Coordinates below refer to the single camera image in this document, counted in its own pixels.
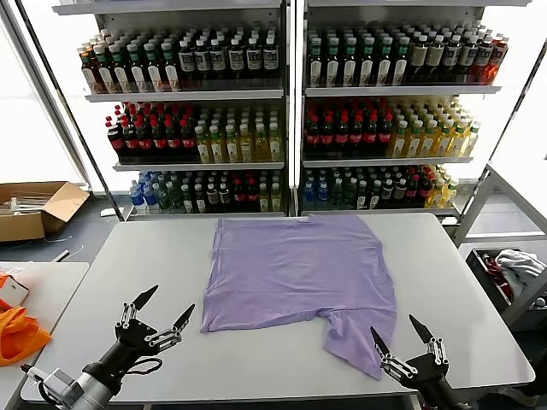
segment yellow drink bottle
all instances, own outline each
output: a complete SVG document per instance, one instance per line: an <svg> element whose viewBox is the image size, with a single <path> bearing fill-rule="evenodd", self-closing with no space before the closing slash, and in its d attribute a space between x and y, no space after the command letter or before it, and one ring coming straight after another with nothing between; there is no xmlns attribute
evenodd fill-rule
<svg viewBox="0 0 547 410"><path fill-rule="evenodd" d="M270 161L268 136L261 122L256 124L255 157L255 161L258 162Z"/></svg>

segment cable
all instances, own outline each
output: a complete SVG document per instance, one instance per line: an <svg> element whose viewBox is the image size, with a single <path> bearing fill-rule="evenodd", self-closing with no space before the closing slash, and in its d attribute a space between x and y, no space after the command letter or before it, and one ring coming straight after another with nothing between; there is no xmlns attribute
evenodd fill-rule
<svg viewBox="0 0 547 410"><path fill-rule="evenodd" d="M150 369L147 369L147 370L132 370L130 372L126 372L126 374L138 374L140 376L145 376L147 374L155 372L156 370L158 370L163 365L162 359L158 359L157 357L149 357L148 359L142 359L142 360L136 361L133 366L129 367L129 369L131 370L135 366L139 366L139 365L143 365L144 363L151 363L151 362L155 362L157 364L155 366L151 367Z"/></svg>

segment gray floor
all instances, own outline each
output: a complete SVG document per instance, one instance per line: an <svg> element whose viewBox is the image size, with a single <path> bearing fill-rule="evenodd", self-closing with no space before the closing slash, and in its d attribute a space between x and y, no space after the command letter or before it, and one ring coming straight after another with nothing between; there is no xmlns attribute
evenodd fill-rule
<svg viewBox="0 0 547 410"><path fill-rule="evenodd" d="M129 208L127 198L118 198L118 201L126 209ZM0 261L51 261L64 249L67 249L71 256L68 261L93 262L98 251L102 247L110 231L118 223L115 217L101 218L99 213L102 209L109 208L105 198L91 198L68 223L57 234L45 240L26 241L22 243L0 243ZM512 203L501 194L492 196L485 206L483 213L473 226L472 233L493 233L506 231L536 231L538 228ZM511 243L511 246L538 254L539 258L547 261L547 247L545 242L524 242ZM472 248L501 248L508 246L507 243L480 243L465 244L460 248L463 258L467 257ZM547 347L547 332L545 331L522 331L515 333L515 339L529 359L537 357L539 352ZM472 403L475 410L516 410L522 407L514 404L509 399L500 395L487 395L478 403ZM271 408L289 408L297 406L306 408L337 407L343 409L366 408L367 410L401 410L401 402L397 398L389 399L367 399L367 400L344 400L344 401L297 401L281 403L247 403L247 404L206 404L192 406L154 406L154 409L174 410L176 408L190 407L207 408L208 410L239 410L243 407L261 407L265 410ZM21 410L50 408L39 405L21 405ZM142 407L113 406L115 409L126 410ZM547 410L547 396L542 398L538 410Z"/></svg>

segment cardboard box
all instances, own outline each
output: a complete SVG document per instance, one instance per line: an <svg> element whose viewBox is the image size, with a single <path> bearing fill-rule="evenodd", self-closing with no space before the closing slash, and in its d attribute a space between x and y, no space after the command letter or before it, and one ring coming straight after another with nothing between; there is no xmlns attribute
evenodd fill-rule
<svg viewBox="0 0 547 410"><path fill-rule="evenodd" d="M39 239L46 233L59 231L82 206L88 192L69 182L31 182L0 184L0 202L15 192L52 194L41 212L22 215L0 215L0 242Z"/></svg>

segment metal pole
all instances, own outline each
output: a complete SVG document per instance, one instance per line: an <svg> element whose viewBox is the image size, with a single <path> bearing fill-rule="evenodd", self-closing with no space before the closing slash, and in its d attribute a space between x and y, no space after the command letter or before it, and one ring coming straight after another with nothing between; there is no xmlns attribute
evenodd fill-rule
<svg viewBox="0 0 547 410"><path fill-rule="evenodd" d="M28 49L28 46L26 44L25 38L23 37L21 30L19 28L19 25L17 24L17 20L15 19L15 16L13 15L10 6L6 3L5 0L0 0L2 2L2 17L4 20L4 24L6 26L10 26L12 29L12 33L15 36L13 38L14 41L16 41L18 45L18 50L20 50L21 58L26 63L27 67L30 67L33 70L33 73L35 75L35 81L37 87L41 87L44 92L44 100L48 101L50 106L52 107L52 110L54 113L57 113L56 119L57 121L54 121L57 125L57 128L59 129L59 132L61 134L67 135L67 141L69 146L72 145L72 140L70 139L70 131L68 130L67 124L62 119L60 113L56 109L56 103L53 99L53 96L49 93L47 86L45 84L45 80L42 77L37 63L34 61L34 58L32 57L31 51ZM40 59L42 60L42 63L44 64L45 71L47 72L48 76L50 77L50 81L53 84L54 88L56 89L57 95L59 99L61 100L62 106L67 111L68 118L70 119L70 122L72 122L74 129L76 130L76 134L78 135L78 139L80 143L82 144L82 147L84 148L85 153L87 154L87 157L89 158L89 161L91 165L93 166L93 169L95 170L95 173L97 174L99 181L101 182L101 185L104 188L104 193L106 194L106 197L109 199L110 204L112 205L112 208L114 209L116 216L118 217L119 221L123 221L123 215L120 212L120 208L118 207L118 204L116 203L114 197L112 196L112 193L109 190L109 187L106 184L106 181L103 178L103 175L101 174L101 171L99 170L98 164L95 161L95 158L93 157L93 154L91 153L89 146L87 145L87 142L85 141L85 138L79 129L78 122L74 118L72 111L70 107L68 106L67 99L65 98L61 87L59 86L59 83L57 82L57 79L55 75L53 74L53 70L51 68L50 62L48 61L44 50L42 49L42 45L40 44L38 40L38 36L36 35L36 32L34 31L34 28L32 27L32 23L30 22L30 19L28 18L28 14L25 11L25 7L23 6L21 0L15 0L15 5L17 6L17 9L19 10L19 13L21 14L21 18L23 19L26 29L28 30L29 35L31 36L32 42L34 43L34 46L36 47L36 51L38 52L38 55L40 56Z"/></svg>

